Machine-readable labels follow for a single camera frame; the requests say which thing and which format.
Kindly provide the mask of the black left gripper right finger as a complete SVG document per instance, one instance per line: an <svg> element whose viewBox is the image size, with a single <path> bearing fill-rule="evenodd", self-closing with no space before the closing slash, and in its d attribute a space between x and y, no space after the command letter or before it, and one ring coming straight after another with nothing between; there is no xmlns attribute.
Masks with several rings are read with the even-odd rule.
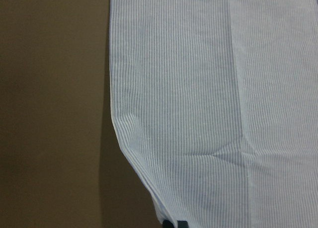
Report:
<svg viewBox="0 0 318 228"><path fill-rule="evenodd" d="M187 221L177 221L177 228L188 228Z"/></svg>

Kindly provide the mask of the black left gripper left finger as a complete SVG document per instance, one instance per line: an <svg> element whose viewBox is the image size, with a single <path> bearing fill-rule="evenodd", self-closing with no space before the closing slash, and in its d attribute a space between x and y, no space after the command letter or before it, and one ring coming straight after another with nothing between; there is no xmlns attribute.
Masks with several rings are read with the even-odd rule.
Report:
<svg viewBox="0 0 318 228"><path fill-rule="evenodd" d="M173 228L173 223L169 220L164 220L162 222L162 228Z"/></svg>

